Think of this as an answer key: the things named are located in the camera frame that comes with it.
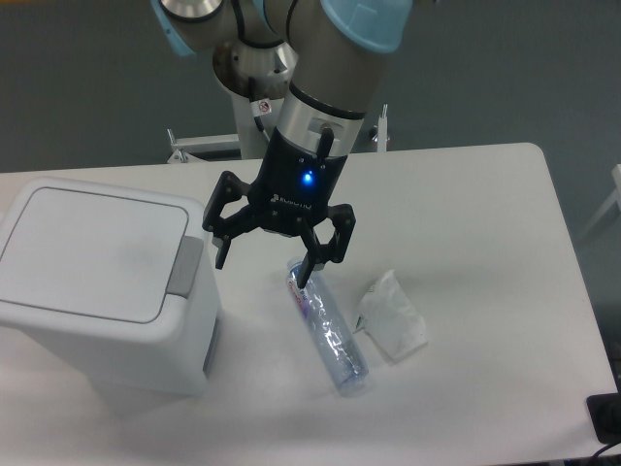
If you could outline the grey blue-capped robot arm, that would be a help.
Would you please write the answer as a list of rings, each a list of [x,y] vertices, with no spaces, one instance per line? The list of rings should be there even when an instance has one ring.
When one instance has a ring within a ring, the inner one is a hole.
[[[254,229],[300,238],[298,286],[343,261],[355,226],[330,197],[369,110],[389,56],[399,47],[409,1],[156,1],[174,46],[229,46],[248,97],[281,102],[256,179],[220,176],[203,226],[222,267],[232,241]]]

